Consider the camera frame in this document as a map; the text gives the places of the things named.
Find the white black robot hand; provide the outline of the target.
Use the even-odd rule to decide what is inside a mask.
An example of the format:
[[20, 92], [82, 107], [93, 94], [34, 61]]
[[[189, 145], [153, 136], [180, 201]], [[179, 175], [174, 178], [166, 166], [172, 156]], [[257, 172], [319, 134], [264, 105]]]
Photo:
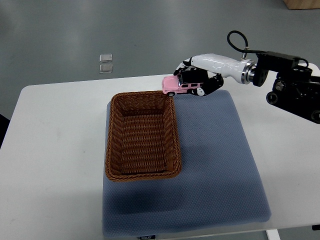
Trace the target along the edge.
[[221, 88], [224, 84], [224, 78], [231, 77], [239, 84], [249, 84], [252, 81], [250, 73], [255, 67], [256, 63], [250, 59], [235, 60], [208, 53], [182, 61], [173, 75], [183, 81], [188, 77], [192, 80], [199, 80], [202, 86], [188, 90], [187, 93], [204, 97]]

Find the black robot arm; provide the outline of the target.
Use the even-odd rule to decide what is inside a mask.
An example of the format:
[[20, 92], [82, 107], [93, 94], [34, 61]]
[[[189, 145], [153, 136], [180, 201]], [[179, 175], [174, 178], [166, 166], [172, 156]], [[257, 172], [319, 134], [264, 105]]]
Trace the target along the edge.
[[273, 51], [250, 50], [246, 36], [237, 30], [228, 33], [228, 44], [242, 53], [256, 54], [257, 62], [244, 68], [244, 79], [261, 87], [270, 71], [277, 73], [272, 91], [266, 95], [266, 101], [277, 108], [320, 123], [320, 77], [312, 75], [309, 62], [299, 56]]

